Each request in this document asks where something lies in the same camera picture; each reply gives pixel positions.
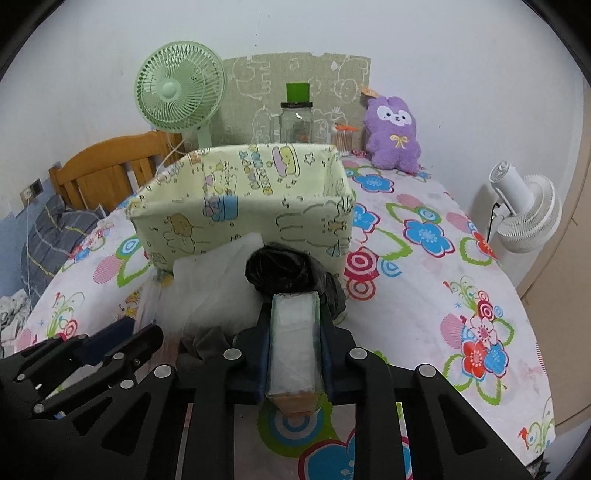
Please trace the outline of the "white standing fan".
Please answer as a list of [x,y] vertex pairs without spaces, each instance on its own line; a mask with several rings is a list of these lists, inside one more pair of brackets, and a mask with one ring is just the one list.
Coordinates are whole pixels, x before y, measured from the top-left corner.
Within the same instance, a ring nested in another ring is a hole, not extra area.
[[544,175],[522,177],[514,165],[502,161],[491,170],[489,183],[506,210],[495,230],[503,247],[515,254],[541,249],[562,218],[553,182]]

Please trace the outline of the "yellow cartoon fabric storage box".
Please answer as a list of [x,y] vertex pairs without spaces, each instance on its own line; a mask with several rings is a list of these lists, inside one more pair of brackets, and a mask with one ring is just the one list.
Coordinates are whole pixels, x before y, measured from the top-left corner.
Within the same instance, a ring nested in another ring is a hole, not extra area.
[[322,144],[250,144],[195,150],[130,200],[132,222],[154,266],[249,233],[303,251],[340,276],[352,240],[352,188],[339,151]]

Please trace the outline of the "purple plush bunny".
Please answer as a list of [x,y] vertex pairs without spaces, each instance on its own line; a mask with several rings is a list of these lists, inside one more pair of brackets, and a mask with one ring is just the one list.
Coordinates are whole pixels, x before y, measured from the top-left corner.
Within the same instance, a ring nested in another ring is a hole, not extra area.
[[370,162],[381,170],[419,171],[422,149],[417,140],[417,122],[407,103],[399,97],[369,97],[363,119]]

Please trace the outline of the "white cloth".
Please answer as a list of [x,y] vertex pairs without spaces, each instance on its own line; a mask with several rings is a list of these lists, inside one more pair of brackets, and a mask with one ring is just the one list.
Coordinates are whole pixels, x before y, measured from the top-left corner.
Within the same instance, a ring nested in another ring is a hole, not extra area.
[[174,262],[172,282],[156,310],[156,323],[169,338],[219,327],[228,335],[256,325],[262,300],[245,277],[249,257],[263,247],[250,233],[205,254]]

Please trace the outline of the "glass mason jar mug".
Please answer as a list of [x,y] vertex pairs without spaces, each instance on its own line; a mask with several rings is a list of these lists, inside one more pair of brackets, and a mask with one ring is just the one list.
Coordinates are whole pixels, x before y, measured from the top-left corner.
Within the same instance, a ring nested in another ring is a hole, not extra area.
[[281,102],[280,115],[270,118],[270,143],[311,143],[311,102]]

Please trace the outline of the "green desk fan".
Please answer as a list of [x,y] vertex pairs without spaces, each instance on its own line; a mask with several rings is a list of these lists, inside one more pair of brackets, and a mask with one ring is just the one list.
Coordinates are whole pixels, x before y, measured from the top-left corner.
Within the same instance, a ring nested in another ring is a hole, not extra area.
[[211,147],[211,119],[226,88],[224,66],[214,50],[193,41],[168,43],[141,65],[134,83],[135,104],[153,127]]

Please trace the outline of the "green cup on jar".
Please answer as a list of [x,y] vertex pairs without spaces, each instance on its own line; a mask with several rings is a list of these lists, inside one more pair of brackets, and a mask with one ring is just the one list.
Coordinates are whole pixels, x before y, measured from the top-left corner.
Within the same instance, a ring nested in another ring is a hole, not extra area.
[[287,83],[286,91],[288,103],[308,103],[311,101],[309,83]]

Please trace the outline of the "green cartoon patterned board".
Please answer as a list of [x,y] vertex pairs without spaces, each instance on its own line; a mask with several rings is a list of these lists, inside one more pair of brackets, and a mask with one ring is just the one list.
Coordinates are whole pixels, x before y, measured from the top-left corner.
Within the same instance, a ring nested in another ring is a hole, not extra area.
[[274,117],[283,105],[311,104],[311,141],[327,143],[335,124],[356,129],[362,141],[370,59],[351,54],[280,53],[226,59],[226,88],[211,119],[214,146],[266,143],[279,135]]

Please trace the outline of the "wooden bed headboard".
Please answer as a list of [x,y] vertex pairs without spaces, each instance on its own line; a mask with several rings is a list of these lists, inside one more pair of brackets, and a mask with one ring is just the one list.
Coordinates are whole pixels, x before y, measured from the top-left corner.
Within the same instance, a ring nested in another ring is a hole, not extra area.
[[179,134],[158,130],[104,140],[51,167],[49,178],[68,206],[110,212],[155,176],[158,159],[178,159],[173,150],[181,141]]

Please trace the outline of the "wall power socket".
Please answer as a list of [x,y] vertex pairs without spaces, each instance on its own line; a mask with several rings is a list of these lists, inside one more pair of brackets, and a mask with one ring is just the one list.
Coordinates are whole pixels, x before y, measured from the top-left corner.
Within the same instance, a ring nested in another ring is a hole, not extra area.
[[43,192],[43,185],[40,179],[35,180],[32,184],[26,187],[20,193],[21,201],[24,205],[28,205],[31,201],[36,199]]

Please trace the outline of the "cotton swab jar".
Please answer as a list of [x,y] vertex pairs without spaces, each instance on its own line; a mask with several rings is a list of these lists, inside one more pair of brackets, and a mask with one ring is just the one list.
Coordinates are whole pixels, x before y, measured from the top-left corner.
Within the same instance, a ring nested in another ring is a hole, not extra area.
[[353,151],[353,136],[359,129],[342,123],[332,124],[331,142],[339,153],[349,155]]

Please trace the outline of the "green orange tissue pack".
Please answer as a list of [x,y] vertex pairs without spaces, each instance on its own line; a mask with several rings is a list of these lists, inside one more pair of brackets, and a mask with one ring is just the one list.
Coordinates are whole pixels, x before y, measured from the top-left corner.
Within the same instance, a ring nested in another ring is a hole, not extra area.
[[320,313],[315,292],[273,297],[266,397],[283,415],[310,415],[324,392]]

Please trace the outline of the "blue plaid pillow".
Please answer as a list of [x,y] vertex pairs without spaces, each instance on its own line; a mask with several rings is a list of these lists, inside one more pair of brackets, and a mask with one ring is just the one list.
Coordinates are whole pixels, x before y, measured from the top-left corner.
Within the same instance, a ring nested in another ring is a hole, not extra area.
[[21,254],[21,280],[32,304],[104,217],[101,206],[74,209],[60,195],[45,203],[29,229]]

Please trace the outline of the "floral tablecloth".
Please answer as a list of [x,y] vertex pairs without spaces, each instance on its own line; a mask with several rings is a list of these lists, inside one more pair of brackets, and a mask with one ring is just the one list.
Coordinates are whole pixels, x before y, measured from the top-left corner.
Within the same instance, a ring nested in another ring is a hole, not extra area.
[[[356,205],[342,326],[388,363],[434,365],[534,471],[555,439],[549,380],[525,309],[485,237],[426,171],[344,159]],[[14,350],[138,317],[154,270],[116,209],[70,249]]]

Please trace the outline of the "white crumpled bedding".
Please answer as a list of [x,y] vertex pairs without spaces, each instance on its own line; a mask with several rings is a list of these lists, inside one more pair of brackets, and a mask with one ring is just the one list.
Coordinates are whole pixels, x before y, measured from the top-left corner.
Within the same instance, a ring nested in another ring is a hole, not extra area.
[[20,289],[12,296],[0,298],[1,359],[14,353],[16,339],[30,313],[31,303],[24,289]]

